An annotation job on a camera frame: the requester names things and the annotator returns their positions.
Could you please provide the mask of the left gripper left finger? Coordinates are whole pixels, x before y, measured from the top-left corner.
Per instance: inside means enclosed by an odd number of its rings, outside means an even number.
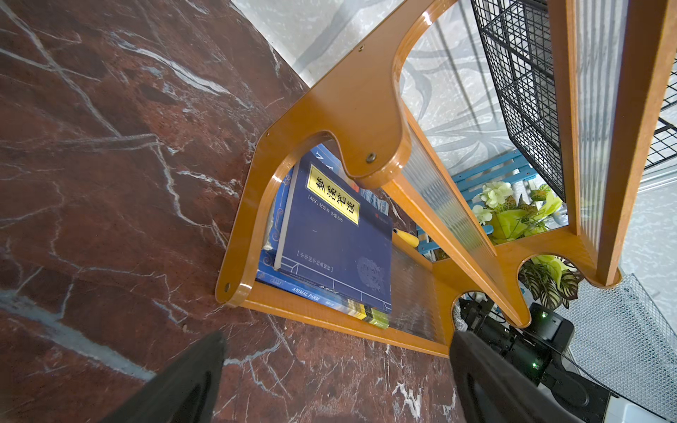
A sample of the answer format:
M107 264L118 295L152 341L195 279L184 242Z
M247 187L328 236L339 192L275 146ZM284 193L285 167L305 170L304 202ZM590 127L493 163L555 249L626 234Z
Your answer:
M226 350L220 331L205 336L102 420L210 422Z

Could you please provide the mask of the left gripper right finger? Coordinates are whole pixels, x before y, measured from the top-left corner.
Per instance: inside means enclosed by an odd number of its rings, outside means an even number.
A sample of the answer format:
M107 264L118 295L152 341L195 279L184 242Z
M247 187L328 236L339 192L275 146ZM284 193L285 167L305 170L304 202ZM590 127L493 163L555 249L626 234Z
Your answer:
M577 422L475 334L457 332L453 376L467 422Z

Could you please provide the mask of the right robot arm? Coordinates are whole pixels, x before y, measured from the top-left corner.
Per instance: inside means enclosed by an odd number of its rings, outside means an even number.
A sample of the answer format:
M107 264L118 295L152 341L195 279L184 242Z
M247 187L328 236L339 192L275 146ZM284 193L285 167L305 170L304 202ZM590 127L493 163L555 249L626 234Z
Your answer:
M610 390L564 368L562 355L573 324L538 303L530 306L532 324L519 331L496 320L493 301L459 301L460 318L482 341L536 386L545 386L564 410L583 422L602 422Z

